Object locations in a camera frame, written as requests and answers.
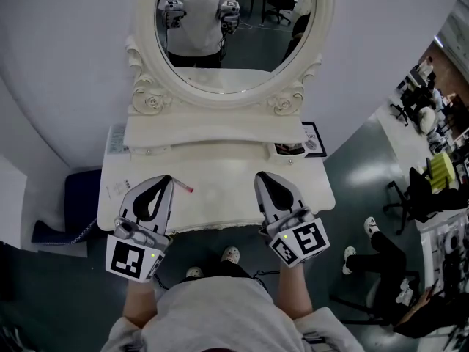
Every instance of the hand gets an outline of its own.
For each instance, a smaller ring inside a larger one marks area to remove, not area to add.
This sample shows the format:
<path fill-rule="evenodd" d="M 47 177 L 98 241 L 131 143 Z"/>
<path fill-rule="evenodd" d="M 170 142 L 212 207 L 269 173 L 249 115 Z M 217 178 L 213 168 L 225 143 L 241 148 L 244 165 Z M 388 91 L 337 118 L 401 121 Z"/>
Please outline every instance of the hand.
<path fill-rule="evenodd" d="M 420 296 L 420 299 L 417 301 L 417 304 L 415 304 L 413 307 L 416 308 L 416 310 L 419 310 L 420 308 L 424 307 L 430 302 L 430 299 L 433 296 L 433 288 L 428 287 L 424 293 L 422 293 L 422 296 Z"/>

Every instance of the gray t-shirt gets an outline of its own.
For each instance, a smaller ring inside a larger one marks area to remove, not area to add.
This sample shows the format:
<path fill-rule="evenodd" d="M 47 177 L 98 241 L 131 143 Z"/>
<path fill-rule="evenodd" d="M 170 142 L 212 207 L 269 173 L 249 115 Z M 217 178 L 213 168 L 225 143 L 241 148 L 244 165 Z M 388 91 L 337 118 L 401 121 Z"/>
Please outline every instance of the gray t-shirt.
<path fill-rule="evenodd" d="M 168 51 L 179 56 L 213 55 L 221 49 L 221 23 L 217 12 L 225 1 L 236 0 L 180 0 L 187 15 L 181 18 L 181 27 L 169 29 Z M 166 0 L 160 0 L 158 9 L 164 10 Z"/>
<path fill-rule="evenodd" d="M 291 320 L 256 281 L 228 276 L 173 287 L 143 329 L 120 318 L 102 352 L 202 352 L 211 348 L 364 352 L 330 309 Z"/>

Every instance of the vanity tabletop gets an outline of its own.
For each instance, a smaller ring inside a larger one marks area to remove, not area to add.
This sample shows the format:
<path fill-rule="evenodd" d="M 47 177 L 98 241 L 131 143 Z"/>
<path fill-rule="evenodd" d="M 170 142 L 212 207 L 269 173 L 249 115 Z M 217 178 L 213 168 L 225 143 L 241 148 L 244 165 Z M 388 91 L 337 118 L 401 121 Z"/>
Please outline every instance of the vanity tabletop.
<path fill-rule="evenodd" d="M 174 186 L 167 234 L 260 224 L 254 176 L 272 172 L 294 183 L 313 213 L 332 209 L 336 201 L 321 158 L 292 165 L 267 162 L 267 148 L 252 142 L 202 142 L 172 147 L 160 155 L 130 154 L 122 146 L 125 127 L 111 127 L 101 175 L 97 223 L 114 230 L 125 193 L 142 181 L 171 175 L 194 188 Z"/>

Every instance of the white slipper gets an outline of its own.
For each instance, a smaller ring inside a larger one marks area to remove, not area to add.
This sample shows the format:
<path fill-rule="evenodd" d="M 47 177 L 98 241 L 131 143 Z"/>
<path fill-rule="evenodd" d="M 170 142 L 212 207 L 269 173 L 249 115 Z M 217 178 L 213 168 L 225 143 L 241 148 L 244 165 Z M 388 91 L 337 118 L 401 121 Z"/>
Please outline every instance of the white slipper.
<path fill-rule="evenodd" d="M 347 258 L 350 257 L 351 255 L 356 255 L 356 254 L 357 254 L 357 251 L 355 250 L 355 248 L 353 246 L 348 246 L 347 248 L 345 248 L 345 252 L 344 252 L 345 263 L 344 263 L 344 266 L 342 267 L 342 273 L 344 275 L 350 275 L 352 273 L 352 270 L 350 270 L 346 266 Z"/>
<path fill-rule="evenodd" d="M 373 233 L 380 231 L 376 224 L 376 221 L 372 216 L 365 220 L 365 223 L 363 223 L 363 228 L 365 229 L 365 232 L 369 238 L 372 238 Z"/>
<path fill-rule="evenodd" d="M 237 250 L 237 248 L 234 246 L 229 246 L 225 249 L 223 255 L 221 256 L 221 262 L 223 261 L 229 261 L 237 264 L 240 262 L 240 251 Z"/>
<path fill-rule="evenodd" d="M 193 278 L 203 278 L 204 273 L 202 272 L 200 267 L 194 266 L 194 267 L 189 268 L 188 271 L 185 273 L 186 278 L 190 276 L 192 276 Z"/>

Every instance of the mirror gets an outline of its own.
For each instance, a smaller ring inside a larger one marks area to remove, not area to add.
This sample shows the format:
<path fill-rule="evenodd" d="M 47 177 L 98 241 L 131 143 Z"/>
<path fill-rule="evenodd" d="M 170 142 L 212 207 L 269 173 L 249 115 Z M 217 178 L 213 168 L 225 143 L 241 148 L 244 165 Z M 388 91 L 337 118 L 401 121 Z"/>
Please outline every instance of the mirror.
<path fill-rule="evenodd" d="M 155 33 L 174 72 L 208 92 L 265 83 L 296 56 L 317 0 L 156 0 Z"/>

